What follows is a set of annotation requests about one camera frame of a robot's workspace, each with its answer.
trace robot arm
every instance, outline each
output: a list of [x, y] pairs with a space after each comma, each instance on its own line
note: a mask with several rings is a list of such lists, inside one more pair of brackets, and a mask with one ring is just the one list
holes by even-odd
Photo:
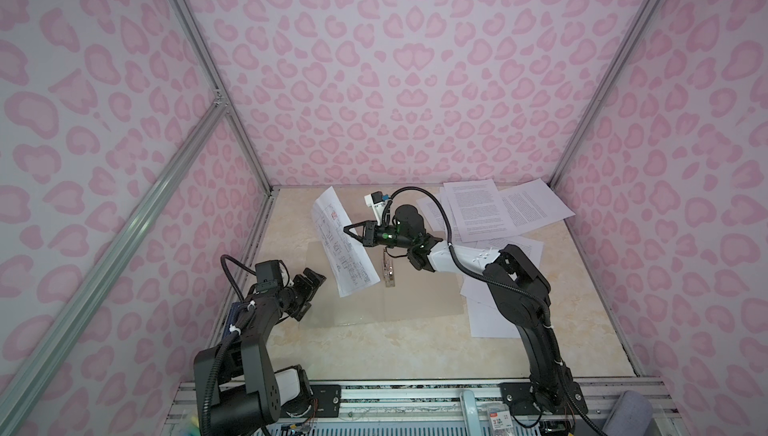
[[[252, 434], [276, 422], [281, 409], [302, 414], [310, 406], [312, 389], [306, 373], [301, 366], [275, 372], [266, 340], [283, 313], [284, 318], [302, 319], [326, 278], [305, 268], [286, 286], [280, 263], [256, 264], [252, 274], [257, 283], [230, 311], [228, 321], [233, 325], [222, 343], [195, 356], [195, 392], [203, 436]], [[238, 376], [244, 376], [244, 384], [220, 387]]]
[[[366, 196], [368, 200], [390, 199], [374, 192]], [[414, 206], [399, 206], [390, 222], [390, 204], [376, 214], [375, 221], [349, 225], [344, 232], [364, 246], [406, 249], [408, 260], [416, 269], [464, 273], [486, 282], [499, 312], [520, 332], [531, 365], [531, 403], [542, 412], [563, 412], [568, 402], [562, 386], [567, 385], [571, 394], [581, 394], [581, 389], [573, 381], [570, 369], [559, 361], [559, 349], [548, 323], [550, 285], [544, 275], [517, 246], [468, 248], [427, 233], [424, 219]], [[360, 227], [361, 236], [353, 231]], [[578, 399], [577, 404], [587, 411], [583, 399]]]

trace white connector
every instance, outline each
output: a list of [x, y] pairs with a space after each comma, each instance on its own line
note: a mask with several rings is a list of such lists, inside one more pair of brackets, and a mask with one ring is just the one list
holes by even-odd
[[381, 225], [384, 208], [386, 208], [386, 200], [373, 202], [373, 198], [370, 194], [366, 194], [364, 199], [366, 201], [366, 206], [371, 208], [373, 210], [373, 214], [376, 216], [376, 224]]

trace paper sheet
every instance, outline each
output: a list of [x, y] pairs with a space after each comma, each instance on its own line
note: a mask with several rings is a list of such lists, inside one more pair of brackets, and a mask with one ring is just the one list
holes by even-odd
[[473, 338], [520, 338], [518, 327], [507, 321], [495, 307], [467, 299], [467, 313]]
[[507, 188], [499, 195], [517, 227], [514, 234], [537, 230], [574, 215], [542, 180]]
[[[528, 259], [530, 259], [537, 268], [540, 264], [542, 264], [542, 252], [544, 250], [544, 244], [541, 241], [523, 238], [522, 236], [515, 236], [513, 238], [504, 239], [492, 239], [490, 241], [479, 241], [477, 243], [477, 248], [502, 249], [507, 244], [515, 244], [520, 246], [520, 249], [523, 250]], [[496, 310], [496, 302], [493, 300], [491, 290], [488, 289], [488, 285], [482, 281], [478, 281], [477, 279], [471, 278], [469, 276], [464, 276], [462, 296], [464, 296], [467, 300], [471, 299], [486, 306], [491, 306], [494, 308], [494, 310]]]
[[312, 205], [312, 220], [336, 277], [339, 296], [349, 296], [379, 282], [379, 275], [366, 249], [344, 234], [344, 226], [352, 222], [333, 187], [328, 188]]
[[464, 242], [520, 234], [493, 180], [447, 182], [444, 187]]

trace pink spot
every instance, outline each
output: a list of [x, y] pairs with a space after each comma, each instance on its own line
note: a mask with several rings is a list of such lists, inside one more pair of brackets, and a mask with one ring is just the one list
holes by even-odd
[[53, 322], [53, 318], [48, 315], [33, 316], [22, 322], [5, 339], [2, 356], [8, 361], [29, 356]]

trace aluminum frame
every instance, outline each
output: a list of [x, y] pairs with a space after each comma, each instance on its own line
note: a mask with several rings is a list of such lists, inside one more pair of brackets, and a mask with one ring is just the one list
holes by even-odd
[[576, 153], [579, 147], [581, 147], [581, 143], [584, 142], [587, 132], [598, 118], [606, 98], [616, 86], [622, 71], [628, 65], [630, 58], [632, 57], [632, 53], [634, 53], [634, 50], [639, 45], [640, 40], [645, 35], [645, 31], [650, 26], [651, 21], [658, 13], [664, 1], [665, 0], [643, 0], [640, 4], [638, 12], [627, 30], [627, 35], [622, 39], [614, 58], [610, 61], [605, 76], [603, 76], [600, 85], [598, 85], [592, 99], [584, 110], [584, 115], [581, 117], [581, 121], [579, 121], [576, 131], [571, 135], [571, 139], [568, 140], [568, 144], [565, 146], [565, 150], [563, 151], [563, 155], [560, 158], [558, 165], [554, 168], [554, 171], [552, 171], [552, 176], [549, 179], [549, 187], [551, 187], [552, 190], [556, 190], [560, 184], [562, 184], [565, 173], [568, 171], [571, 162], [576, 157]]
[[216, 131], [225, 112], [226, 108], [217, 103], [208, 108], [33, 353], [24, 360], [0, 401], [0, 434], [12, 436], [29, 416], [112, 286], [128, 267], [166, 203], [186, 177], [197, 155]]
[[608, 304], [608, 300], [606, 299], [605, 291], [603, 290], [602, 285], [600, 284], [596, 275], [592, 273], [590, 265], [588, 264], [588, 261], [587, 261], [587, 252], [584, 250], [584, 247], [581, 245], [581, 241], [575, 237], [573, 223], [572, 221], [570, 221], [569, 218], [565, 219], [565, 227], [568, 228], [568, 232], [571, 234], [571, 240], [574, 242], [574, 245], [576, 246], [576, 250], [578, 251], [578, 254], [581, 257], [581, 261], [584, 262], [584, 268], [587, 269], [587, 274], [589, 274], [589, 278], [592, 280], [592, 285], [594, 286], [594, 290], [598, 294], [598, 297], [600, 297], [600, 302], [603, 303], [603, 308], [605, 309], [605, 313], [608, 315], [610, 324], [614, 327], [614, 331], [616, 332], [616, 335], [619, 338], [621, 347], [624, 348], [624, 353], [627, 354], [627, 359], [629, 359], [629, 364], [632, 365], [632, 369], [634, 370], [634, 373], [637, 374], [638, 376], [650, 376], [648, 373], [646, 373], [645, 370], [643, 370], [643, 365], [642, 363], [640, 363], [640, 359], [638, 358], [638, 355], [634, 354], [634, 351], [632, 350], [632, 345], [629, 343], [629, 340], [627, 340], [627, 336], [624, 334], [624, 331], [621, 330], [621, 325], [619, 324], [618, 316], [616, 316], [613, 309], [610, 308], [610, 304]]
[[[242, 257], [242, 263], [246, 266], [252, 266], [256, 261], [259, 249], [261, 248], [261, 241], [264, 238], [264, 232], [266, 231], [266, 227], [269, 224], [270, 218], [272, 217], [272, 209], [274, 207], [278, 191], [279, 190], [273, 190], [271, 194], [266, 195], [266, 198], [264, 198], [264, 202], [261, 205], [260, 213], [256, 219], [256, 222], [254, 223], [254, 228], [248, 235]], [[233, 276], [237, 285], [244, 290], [245, 283], [248, 279], [247, 273], [243, 269], [238, 268]], [[221, 330], [224, 328], [226, 323], [226, 314], [228, 313], [232, 303], [235, 301], [235, 297], [236, 295], [234, 289], [231, 287], [228, 288], [224, 297], [224, 303], [221, 305], [221, 309], [219, 309], [219, 313], [216, 315], [216, 319], [214, 320], [218, 321], [219, 325], [210, 332], [206, 348], [215, 346], [220, 339]]]
[[168, 0], [176, 13], [176, 16], [181, 24], [181, 28], [184, 30], [184, 34], [187, 36], [192, 50], [197, 55], [197, 59], [200, 62], [200, 66], [205, 72], [208, 83], [211, 89], [216, 93], [217, 101], [223, 104], [227, 111], [227, 119], [230, 120], [232, 129], [235, 132], [237, 143], [240, 144], [240, 148], [246, 155], [246, 160], [250, 165], [252, 171], [258, 177], [259, 183], [262, 185], [264, 192], [271, 192], [272, 185], [269, 179], [266, 177], [264, 167], [259, 161], [259, 157], [256, 153], [253, 143], [248, 137], [248, 133], [245, 129], [243, 121], [237, 114], [229, 93], [226, 91], [226, 85], [221, 77], [216, 63], [214, 62], [213, 55], [208, 48], [203, 33], [200, 31], [200, 27], [197, 24], [197, 20], [192, 12], [192, 7], [187, 0]]
[[[686, 434], [682, 415], [672, 400], [661, 378], [574, 378], [581, 385], [592, 419], [605, 419], [621, 393], [633, 390], [651, 403], [654, 421], [665, 431], [652, 434]], [[242, 377], [223, 384], [232, 388], [244, 382]], [[312, 381], [317, 384], [341, 386], [340, 414], [338, 418], [323, 418], [324, 424], [356, 422], [445, 422], [462, 421], [459, 395], [468, 389], [475, 394], [478, 406], [502, 402], [500, 383], [528, 383], [526, 378], [499, 379], [402, 379], [402, 380], [340, 380]], [[174, 397], [165, 427], [168, 431], [186, 414], [197, 410], [193, 382], [181, 383]], [[545, 415], [542, 420], [561, 420], [562, 415]]]

